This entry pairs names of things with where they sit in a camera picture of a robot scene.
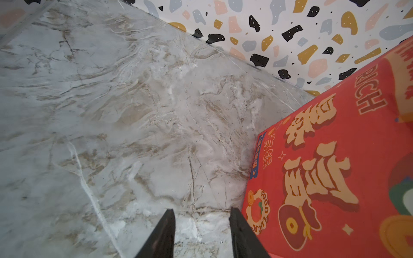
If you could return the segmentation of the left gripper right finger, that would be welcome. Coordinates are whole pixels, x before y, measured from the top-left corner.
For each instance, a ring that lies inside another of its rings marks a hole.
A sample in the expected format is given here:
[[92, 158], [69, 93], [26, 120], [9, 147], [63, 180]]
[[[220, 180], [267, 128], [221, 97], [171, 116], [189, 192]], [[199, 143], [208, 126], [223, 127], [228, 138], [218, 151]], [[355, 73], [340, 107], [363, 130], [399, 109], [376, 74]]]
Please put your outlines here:
[[231, 208], [229, 223], [234, 258], [270, 258], [238, 208]]

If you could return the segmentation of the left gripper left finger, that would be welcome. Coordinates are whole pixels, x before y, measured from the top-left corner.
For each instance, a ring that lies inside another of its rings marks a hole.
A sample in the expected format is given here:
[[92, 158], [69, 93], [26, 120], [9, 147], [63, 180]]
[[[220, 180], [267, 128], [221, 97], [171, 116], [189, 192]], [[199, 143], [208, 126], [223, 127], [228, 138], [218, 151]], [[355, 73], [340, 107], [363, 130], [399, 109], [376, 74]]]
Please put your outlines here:
[[175, 229], [174, 211], [167, 209], [135, 258], [172, 258]]

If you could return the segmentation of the red paper gift bag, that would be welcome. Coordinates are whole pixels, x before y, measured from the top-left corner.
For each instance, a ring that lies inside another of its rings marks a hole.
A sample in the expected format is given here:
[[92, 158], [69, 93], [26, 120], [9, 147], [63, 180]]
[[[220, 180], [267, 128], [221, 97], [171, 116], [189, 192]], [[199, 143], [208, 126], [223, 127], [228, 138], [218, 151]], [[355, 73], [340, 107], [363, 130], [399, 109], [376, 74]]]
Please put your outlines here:
[[242, 208], [272, 258], [413, 255], [413, 40], [258, 135]]

